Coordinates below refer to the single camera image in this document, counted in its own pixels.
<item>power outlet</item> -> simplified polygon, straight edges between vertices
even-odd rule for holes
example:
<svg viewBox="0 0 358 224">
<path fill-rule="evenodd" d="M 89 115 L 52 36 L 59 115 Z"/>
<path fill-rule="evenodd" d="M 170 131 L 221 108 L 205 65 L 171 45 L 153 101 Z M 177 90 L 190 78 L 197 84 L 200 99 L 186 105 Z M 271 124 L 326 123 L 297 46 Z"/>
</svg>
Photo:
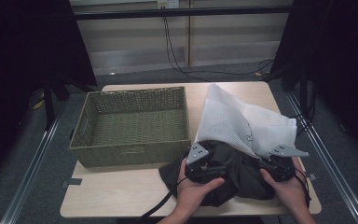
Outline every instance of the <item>power outlet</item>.
<svg viewBox="0 0 358 224">
<path fill-rule="evenodd" d="M 168 8 L 168 0 L 158 0 L 157 1 L 157 8 L 158 9 Z"/>
<path fill-rule="evenodd" d="M 168 0 L 168 8 L 179 8 L 179 0 Z"/>
</svg>

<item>table surface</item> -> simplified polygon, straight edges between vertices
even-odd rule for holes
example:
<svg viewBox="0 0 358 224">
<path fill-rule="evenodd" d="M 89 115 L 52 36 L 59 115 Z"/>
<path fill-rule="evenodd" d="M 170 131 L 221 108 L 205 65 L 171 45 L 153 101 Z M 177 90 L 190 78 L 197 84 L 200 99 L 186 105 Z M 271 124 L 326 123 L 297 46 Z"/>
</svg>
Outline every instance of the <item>table surface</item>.
<svg viewBox="0 0 358 224">
<path fill-rule="evenodd" d="M 197 133 L 207 88 L 211 83 L 167 83 L 109 85 L 103 91 L 155 89 L 184 86 L 191 140 Z M 252 105 L 280 112 L 269 86 L 265 82 L 217 82 L 223 90 Z M 72 178 L 82 179 L 81 185 L 70 185 L 61 207 L 63 217 L 139 217 L 158 204 L 168 190 L 158 168 L 164 163 L 84 168 L 79 162 Z M 322 211 L 321 204 L 310 183 L 310 212 Z M 171 197 L 152 217 L 165 217 L 175 207 Z M 281 202 L 234 197 L 220 207 L 201 207 L 194 217 L 263 216 L 288 214 Z"/>
</svg>

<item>white cloth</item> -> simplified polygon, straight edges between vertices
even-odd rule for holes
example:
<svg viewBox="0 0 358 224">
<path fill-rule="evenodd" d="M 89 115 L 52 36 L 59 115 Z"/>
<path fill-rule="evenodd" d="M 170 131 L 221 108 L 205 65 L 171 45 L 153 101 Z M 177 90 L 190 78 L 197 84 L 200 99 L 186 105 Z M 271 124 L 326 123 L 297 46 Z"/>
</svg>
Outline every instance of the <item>white cloth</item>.
<svg viewBox="0 0 358 224">
<path fill-rule="evenodd" d="M 279 144 L 294 147 L 296 119 L 250 105 L 222 90 L 208 87 L 196 142 L 225 142 L 249 156 L 269 158 Z"/>
</svg>

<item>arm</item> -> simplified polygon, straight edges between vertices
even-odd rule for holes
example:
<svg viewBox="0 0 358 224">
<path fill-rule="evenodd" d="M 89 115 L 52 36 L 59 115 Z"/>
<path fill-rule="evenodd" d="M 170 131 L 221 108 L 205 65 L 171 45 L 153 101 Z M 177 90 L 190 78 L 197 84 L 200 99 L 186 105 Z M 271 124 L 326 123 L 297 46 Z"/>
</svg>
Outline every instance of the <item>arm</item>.
<svg viewBox="0 0 358 224">
<path fill-rule="evenodd" d="M 182 160 L 181 169 L 178 177 L 179 181 L 185 176 L 186 159 Z M 183 224 L 186 223 L 191 215 L 200 207 L 203 198 L 212 190 L 221 186 L 225 180 L 216 178 L 207 184 L 194 183 L 189 179 L 183 180 L 177 187 L 177 203 L 173 211 L 163 218 L 159 224 Z"/>
<path fill-rule="evenodd" d="M 297 158 L 293 158 L 293 164 L 297 170 L 302 170 Z M 300 174 L 299 171 L 296 171 L 297 176 L 305 181 L 303 179 L 303 175 Z M 287 209 L 289 209 L 290 214 L 295 219 L 296 223 L 316 223 L 306 205 L 305 192 L 302 189 L 301 184 L 295 178 L 284 182 L 275 182 L 274 179 L 269 175 L 269 172 L 266 170 L 261 169 L 260 173 L 264 180 L 274 188 L 276 195 L 287 207 Z"/>
</svg>

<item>woven storage basket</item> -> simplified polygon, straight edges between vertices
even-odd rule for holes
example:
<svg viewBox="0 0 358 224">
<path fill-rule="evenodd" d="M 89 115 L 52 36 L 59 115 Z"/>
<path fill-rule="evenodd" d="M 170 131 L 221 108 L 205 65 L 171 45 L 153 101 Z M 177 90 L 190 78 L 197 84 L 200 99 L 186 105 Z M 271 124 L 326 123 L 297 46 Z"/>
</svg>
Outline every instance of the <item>woven storage basket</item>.
<svg viewBox="0 0 358 224">
<path fill-rule="evenodd" d="M 174 161 L 190 147 L 184 87 L 89 92 L 70 150 L 85 167 Z"/>
</svg>

